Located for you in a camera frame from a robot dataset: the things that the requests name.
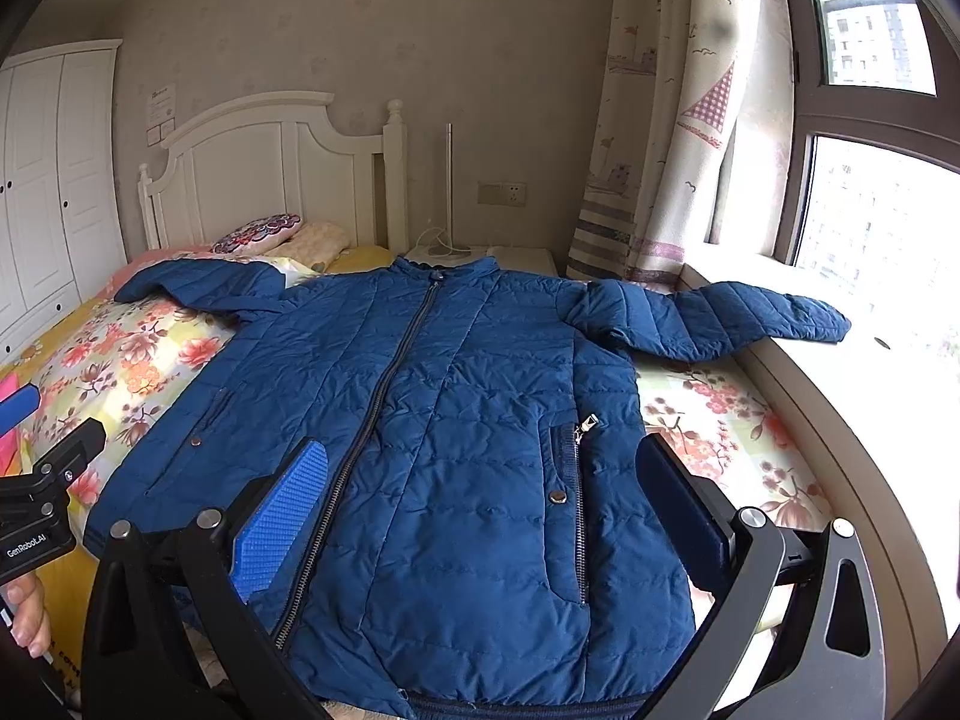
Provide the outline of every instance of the blue puffer jacket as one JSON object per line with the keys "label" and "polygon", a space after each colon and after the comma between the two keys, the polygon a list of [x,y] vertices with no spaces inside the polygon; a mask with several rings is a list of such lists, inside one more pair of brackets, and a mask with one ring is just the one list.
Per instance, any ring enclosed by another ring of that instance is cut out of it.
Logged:
{"label": "blue puffer jacket", "polygon": [[487,712],[471,704],[575,717],[611,700],[600,716],[632,713],[694,626],[637,485],[628,352],[709,360],[849,327],[743,284],[658,295],[493,259],[400,259],[290,290],[267,265],[181,260],[117,299],[154,290],[243,326],[113,474],[88,547],[120,517],[152,531],[225,508],[315,437],[325,494],[251,607],[316,695],[421,718]]}

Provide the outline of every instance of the bedpost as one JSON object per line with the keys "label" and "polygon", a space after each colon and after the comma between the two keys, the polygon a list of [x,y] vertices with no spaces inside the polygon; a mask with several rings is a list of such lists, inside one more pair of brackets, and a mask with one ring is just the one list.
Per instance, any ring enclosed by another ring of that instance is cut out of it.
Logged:
{"label": "bedpost", "polygon": [[387,194],[387,238],[390,251],[406,254],[410,248],[407,230],[407,125],[400,111],[402,100],[390,100],[383,127],[384,184]]}
{"label": "bedpost", "polygon": [[160,237],[157,236],[157,216],[154,213],[154,201],[150,196],[150,169],[146,162],[139,168],[140,177],[136,182],[136,194],[140,198],[140,211],[143,214],[143,229],[147,233],[147,248],[160,248]]}

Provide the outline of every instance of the wall socket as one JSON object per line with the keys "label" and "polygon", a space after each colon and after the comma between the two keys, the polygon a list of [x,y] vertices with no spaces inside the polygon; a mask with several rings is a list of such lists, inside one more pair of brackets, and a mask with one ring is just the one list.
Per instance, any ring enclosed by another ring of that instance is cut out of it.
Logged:
{"label": "wall socket", "polygon": [[481,205],[509,205],[523,208],[527,204],[527,185],[517,181],[483,182],[477,185],[477,202]]}

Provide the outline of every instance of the jacket sleeve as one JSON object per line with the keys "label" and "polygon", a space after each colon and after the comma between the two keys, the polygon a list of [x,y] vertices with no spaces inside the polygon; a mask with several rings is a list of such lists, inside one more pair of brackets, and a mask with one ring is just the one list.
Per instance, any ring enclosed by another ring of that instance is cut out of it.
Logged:
{"label": "jacket sleeve", "polygon": [[187,308],[237,314],[244,322],[253,322],[264,314],[291,309],[280,297],[285,286],[283,274],[267,263],[167,260],[133,274],[114,300],[132,303],[162,292]]}
{"label": "jacket sleeve", "polygon": [[593,281],[566,321],[604,346],[684,362],[715,360],[767,337],[842,341],[850,330],[850,321],[821,300],[736,281],[673,295]]}

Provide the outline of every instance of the human hand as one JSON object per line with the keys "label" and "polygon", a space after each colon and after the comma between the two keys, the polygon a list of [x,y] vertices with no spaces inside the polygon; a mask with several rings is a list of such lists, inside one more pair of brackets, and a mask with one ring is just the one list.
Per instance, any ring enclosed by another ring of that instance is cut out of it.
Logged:
{"label": "human hand", "polygon": [[10,603],[17,606],[13,615],[13,638],[26,647],[31,658],[39,658],[50,647],[50,615],[43,608],[43,583],[34,572],[4,585]]}

